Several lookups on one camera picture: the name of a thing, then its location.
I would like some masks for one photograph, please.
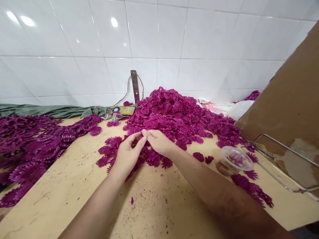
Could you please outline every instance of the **cardboard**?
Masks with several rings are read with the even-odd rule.
[[[263,93],[239,119],[242,136],[267,134],[319,164],[319,23],[277,71]],[[309,188],[319,184],[319,167],[266,137],[259,147],[275,157],[290,177]],[[317,197],[319,190],[313,192]]]

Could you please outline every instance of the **right hand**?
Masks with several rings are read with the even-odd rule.
[[[168,157],[169,153],[174,150],[176,144],[170,141],[161,131],[159,130],[142,130],[143,136],[147,137],[147,141],[151,144],[152,148],[159,154]]]

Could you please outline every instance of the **white tile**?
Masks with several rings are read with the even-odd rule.
[[[144,92],[144,98],[149,97],[151,94],[151,92]]]
[[[11,0],[14,13],[36,46],[34,55],[72,56],[50,1]]]
[[[180,58],[186,8],[159,5],[158,58]]]
[[[229,39],[234,29],[238,14],[215,12],[210,28],[207,45],[205,47],[205,59],[227,59],[229,51]]]
[[[125,2],[132,57],[157,58],[158,6]]]
[[[182,96],[197,98],[195,91],[178,91]]]
[[[159,4],[177,6],[177,7],[187,7],[188,0],[159,0]]]
[[[4,98],[0,99],[0,103],[15,105],[41,105],[38,97]]]
[[[221,89],[264,88],[283,63],[284,61],[237,61]]]
[[[176,89],[180,59],[157,60],[157,88]]]
[[[115,94],[116,102],[120,101],[125,94]],[[119,104],[117,105],[123,105],[125,101],[135,103],[134,94],[129,93]]]
[[[88,0],[51,0],[51,3],[73,55],[103,56]]]
[[[287,57],[290,56],[294,50],[303,42],[303,40],[308,35],[308,32],[313,28],[316,22],[311,21],[300,21],[295,27],[293,33],[288,36],[289,49],[287,52]]]
[[[303,17],[303,19],[310,21],[319,20],[319,0],[315,0],[313,2],[306,15]]]
[[[189,0],[188,7],[238,13],[243,0]]]
[[[213,15],[213,11],[188,9],[182,58],[201,59],[203,57]]]
[[[35,96],[89,93],[73,57],[3,57],[2,60]]]
[[[220,47],[220,49],[217,50],[217,52],[222,53],[219,54],[219,58],[241,59],[259,19],[260,16],[239,14],[230,37],[225,39],[224,42],[220,41],[220,46],[224,45],[225,48],[222,50]]]
[[[261,15],[269,0],[244,0],[240,13]]]
[[[157,0],[126,0],[126,1],[157,4]]]
[[[132,57],[125,2],[89,0],[105,57]]]
[[[96,106],[113,106],[116,104],[116,98],[114,94],[109,95],[93,95],[92,96]]]
[[[201,60],[181,59],[176,90],[191,91],[196,87]]]
[[[152,92],[157,88],[157,59],[133,58],[133,68],[140,76],[144,92]],[[139,92],[142,95],[142,85],[139,81]]]
[[[0,59],[0,98],[34,96],[20,78]]]
[[[302,19],[314,0],[269,0],[263,16]]]
[[[8,1],[0,2],[0,55],[36,55],[36,47],[18,17]]]
[[[115,94],[127,92],[127,81],[133,70],[131,58],[105,58]]]
[[[298,20],[261,17],[242,59],[286,60],[290,43],[287,36],[298,23]]]
[[[196,90],[210,89],[217,92],[238,60],[200,60],[200,69],[196,83]]]
[[[76,57],[75,58],[89,92],[92,95],[113,94],[113,86],[104,58]]]

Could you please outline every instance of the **table surface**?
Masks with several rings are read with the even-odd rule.
[[[63,124],[77,120],[67,119]],[[124,124],[122,121],[120,126],[108,128],[103,121],[98,136],[88,134],[73,142],[3,219],[0,238],[57,238],[107,176],[107,166],[99,168],[95,164],[101,157],[98,149],[107,138],[123,136]],[[193,142],[187,151],[213,155],[215,160],[208,166],[217,172],[215,163],[221,150],[216,141],[214,136],[203,144]],[[296,189],[271,162],[256,155],[265,167]],[[255,171],[259,175],[255,183],[273,198],[274,208],[267,207],[266,211],[284,228],[292,230],[319,220],[319,202],[311,194],[289,192],[257,164]],[[175,166],[165,170],[146,164],[122,188],[105,238],[129,239],[131,235],[134,239],[224,238]]]

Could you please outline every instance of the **clear plastic cup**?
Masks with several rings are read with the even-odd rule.
[[[216,163],[216,168],[222,175],[232,176],[241,171],[253,170],[254,163],[239,149],[225,146],[222,148],[222,158]]]

